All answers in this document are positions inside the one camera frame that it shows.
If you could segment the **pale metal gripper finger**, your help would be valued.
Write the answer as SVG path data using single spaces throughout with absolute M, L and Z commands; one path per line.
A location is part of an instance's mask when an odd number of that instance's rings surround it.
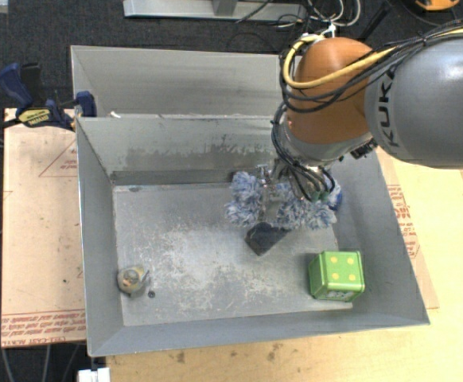
M 258 181 L 261 187 L 259 218 L 264 218 L 270 198 L 270 172 L 268 165 L 257 165 Z
M 267 221 L 273 223 L 278 214 L 278 208 L 281 204 L 281 197 L 278 192 L 278 187 L 275 182 L 271 182 L 267 186 Z

